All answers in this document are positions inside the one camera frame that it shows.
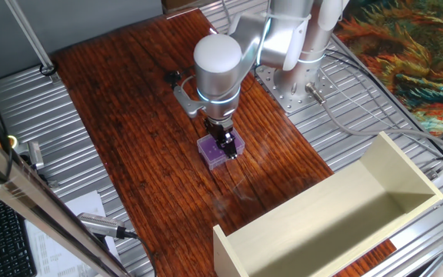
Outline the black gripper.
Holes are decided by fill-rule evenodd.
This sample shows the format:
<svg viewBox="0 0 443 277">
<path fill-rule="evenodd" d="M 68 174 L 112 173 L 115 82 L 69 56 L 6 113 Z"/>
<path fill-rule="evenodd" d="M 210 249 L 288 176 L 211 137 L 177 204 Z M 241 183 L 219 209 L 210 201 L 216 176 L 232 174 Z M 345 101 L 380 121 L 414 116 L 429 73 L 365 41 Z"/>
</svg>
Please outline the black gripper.
<svg viewBox="0 0 443 277">
<path fill-rule="evenodd" d="M 218 146 L 224 146 L 223 151 L 228 158 L 235 159 L 237 157 L 235 137 L 231 133 L 233 130 L 233 121 L 230 118 L 221 121 L 206 118 L 205 128 Z"/>
</svg>

